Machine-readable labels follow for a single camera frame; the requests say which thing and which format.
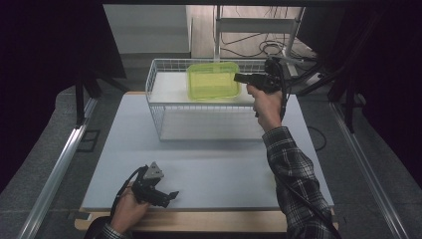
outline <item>green plastic container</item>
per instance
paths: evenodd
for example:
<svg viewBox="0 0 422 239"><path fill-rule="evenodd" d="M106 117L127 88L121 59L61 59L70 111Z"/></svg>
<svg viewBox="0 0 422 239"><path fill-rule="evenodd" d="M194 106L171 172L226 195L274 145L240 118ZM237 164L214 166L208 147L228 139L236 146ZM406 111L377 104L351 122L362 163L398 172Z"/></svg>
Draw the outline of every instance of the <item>green plastic container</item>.
<svg viewBox="0 0 422 239"><path fill-rule="evenodd" d="M239 66L233 62L195 64L187 69L187 92L191 100L234 98L240 84L234 81Z"/></svg>

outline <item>shirt sleeve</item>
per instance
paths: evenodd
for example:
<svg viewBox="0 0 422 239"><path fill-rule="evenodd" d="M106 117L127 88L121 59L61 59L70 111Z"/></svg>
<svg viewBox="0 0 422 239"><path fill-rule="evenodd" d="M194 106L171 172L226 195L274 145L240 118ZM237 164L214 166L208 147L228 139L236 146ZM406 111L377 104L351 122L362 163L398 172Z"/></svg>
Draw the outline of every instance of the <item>shirt sleeve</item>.
<svg viewBox="0 0 422 239"><path fill-rule="evenodd" d="M324 223L313 214L278 178L331 221L312 161L296 146L287 127L277 127L263 135L267 158L277 182L277 199L288 221L288 238L334 238Z"/></svg>

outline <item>right hand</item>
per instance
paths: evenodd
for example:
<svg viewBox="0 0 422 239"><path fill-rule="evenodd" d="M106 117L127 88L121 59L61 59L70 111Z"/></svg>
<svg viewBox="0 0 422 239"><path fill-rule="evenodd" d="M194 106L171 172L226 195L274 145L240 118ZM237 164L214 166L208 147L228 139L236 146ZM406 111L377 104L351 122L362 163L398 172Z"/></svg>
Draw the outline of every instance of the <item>right hand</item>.
<svg viewBox="0 0 422 239"><path fill-rule="evenodd" d="M265 132L282 126L280 112L282 108L282 92L267 95L252 85L247 85L246 90L255 99L254 111L259 114L258 123Z"/></svg>

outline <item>wall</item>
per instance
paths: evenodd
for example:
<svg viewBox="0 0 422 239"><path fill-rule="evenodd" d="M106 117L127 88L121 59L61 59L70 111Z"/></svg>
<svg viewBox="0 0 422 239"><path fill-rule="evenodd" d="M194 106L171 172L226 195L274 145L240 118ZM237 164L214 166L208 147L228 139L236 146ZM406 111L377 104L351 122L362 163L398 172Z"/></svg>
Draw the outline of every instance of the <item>wall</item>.
<svg viewBox="0 0 422 239"><path fill-rule="evenodd" d="M189 53L189 6L104 5L118 51Z"/></svg>

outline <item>wire basket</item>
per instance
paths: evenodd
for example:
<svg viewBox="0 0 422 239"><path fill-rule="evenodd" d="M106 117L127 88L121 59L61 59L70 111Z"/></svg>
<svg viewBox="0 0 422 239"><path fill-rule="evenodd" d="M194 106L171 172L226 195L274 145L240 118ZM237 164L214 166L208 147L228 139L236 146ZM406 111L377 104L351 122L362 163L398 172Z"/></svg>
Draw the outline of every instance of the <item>wire basket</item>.
<svg viewBox="0 0 422 239"><path fill-rule="evenodd" d="M212 59L155 59L146 81L146 99L160 140L261 140L264 133L246 90L233 99L192 101L187 96L186 70ZM234 62L240 73L264 73L264 60Z"/></svg>

